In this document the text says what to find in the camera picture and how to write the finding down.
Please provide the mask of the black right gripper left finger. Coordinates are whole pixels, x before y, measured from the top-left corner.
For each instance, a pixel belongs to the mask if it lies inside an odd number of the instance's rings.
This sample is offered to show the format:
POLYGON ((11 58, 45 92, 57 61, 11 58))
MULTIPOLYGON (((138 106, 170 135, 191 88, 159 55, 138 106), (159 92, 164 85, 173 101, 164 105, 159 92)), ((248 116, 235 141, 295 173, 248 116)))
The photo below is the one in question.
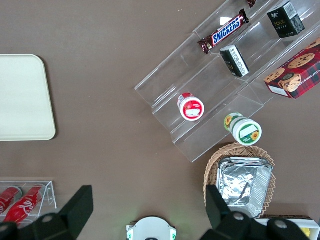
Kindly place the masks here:
POLYGON ((58 213, 48 213, 18 228, 14 222, 0 224, 2 240, 76 240, 94 211, 93 187, 83 185, 58 213))

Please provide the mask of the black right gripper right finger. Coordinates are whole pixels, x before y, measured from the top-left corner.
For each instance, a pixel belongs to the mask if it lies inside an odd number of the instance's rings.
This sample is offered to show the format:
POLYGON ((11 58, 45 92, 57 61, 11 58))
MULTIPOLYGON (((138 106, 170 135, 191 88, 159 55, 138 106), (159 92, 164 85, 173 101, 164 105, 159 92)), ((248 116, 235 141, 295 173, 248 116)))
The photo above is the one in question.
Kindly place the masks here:
POLYGON ((203 240, 307 240, 292 221, 272 218, 262 225, 239 211, 231 211, 215 185, 206 186, 206 212, 212 226, 203 240))

